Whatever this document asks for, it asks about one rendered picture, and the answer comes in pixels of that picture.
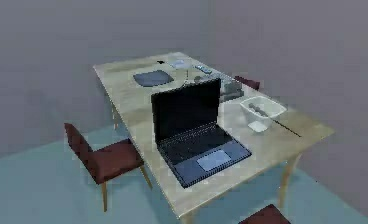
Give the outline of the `black open laptop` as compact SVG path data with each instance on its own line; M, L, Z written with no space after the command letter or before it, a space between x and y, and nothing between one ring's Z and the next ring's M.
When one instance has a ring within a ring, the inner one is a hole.
M251 156L217 124L220 89L212 79L151 96L157 149L184 188Z

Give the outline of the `dark blue flat pad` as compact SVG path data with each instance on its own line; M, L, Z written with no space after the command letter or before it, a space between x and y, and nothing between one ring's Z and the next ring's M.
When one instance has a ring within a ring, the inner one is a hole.
M135 74L133 78L142 87L154 87L173 81L173 78L163 70Z

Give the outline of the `pale blue flat book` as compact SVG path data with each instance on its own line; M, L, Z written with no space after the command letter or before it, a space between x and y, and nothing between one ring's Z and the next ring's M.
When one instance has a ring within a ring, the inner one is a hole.
M174 69L187 69L191 67L190 63L185 62L182 59L170 61L169 65Z

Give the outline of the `pale wooden table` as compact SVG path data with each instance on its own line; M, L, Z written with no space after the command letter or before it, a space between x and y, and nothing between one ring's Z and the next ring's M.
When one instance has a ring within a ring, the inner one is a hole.
M193 67L187 71L176 70L168 64L179 59ZM220 104L217 122L231 136L248 147L252 156L184 189L156 148L151 95L192 82L196 76L202 74L194 68L198 64L197 60L176 52L96 65L94 69L113 104L113 109L121 116L133 143L182 224L195 224L194 216L201 207L282 162L286 166L279 187L277 207L283 208L290 176L302 153L333 134L334 130L307 114L288 107L277 120L302 137L294 135L277 123L262 133L256 133L248 127L240 103L260 93L245 86L242 97ZM173 81L154 87L142 87L133 78L135 74L155 70L165 71Z

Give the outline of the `dark red wooden chair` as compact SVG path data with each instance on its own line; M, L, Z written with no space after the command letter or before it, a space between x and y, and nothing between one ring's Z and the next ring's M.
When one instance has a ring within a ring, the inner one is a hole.
M241 76L235 76L235 79L237 81L241 82L242 84L244 84L246 86L249 86L252 89L255 89L256 91L258 91L259 88L260 88L260 83L258 81L246 79L246 78L241 77Z
M273 204L267 205L238 224L291 224Z
M129 138L93 150L88 141L71 123L64 124L68 145L79 158L93 181L101 186L103 210L108 208L107 182L135 169L140 169L146 183L153 188L144 161Z

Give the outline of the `grey lumpy object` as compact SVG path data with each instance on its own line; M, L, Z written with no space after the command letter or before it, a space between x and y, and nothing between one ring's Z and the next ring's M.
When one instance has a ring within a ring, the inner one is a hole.
M263 117L269 117L268 114L263 111L260 107L255 106L254 104L250 103L249 108L253 109L255 112L257 112L260 116Z

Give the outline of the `white square bowl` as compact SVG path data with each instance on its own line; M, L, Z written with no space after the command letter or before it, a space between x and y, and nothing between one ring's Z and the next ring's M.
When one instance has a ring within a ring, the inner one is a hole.
M283 105L263 96L245 99L240 107L248 127L258 133L267 130L278 116L287 111Z

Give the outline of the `thin black pencil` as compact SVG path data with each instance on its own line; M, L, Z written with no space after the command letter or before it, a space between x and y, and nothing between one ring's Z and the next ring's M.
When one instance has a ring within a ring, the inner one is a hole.
M281 123L278 120L272 119L273 122L277 123L278 125L280 125L281 127L285 128L286 130L290 131L291 133L293 133L294 135L298 136L298 137L302 137L300 134L298 134L296 131L292 130L290 127L288 127L287 125Z

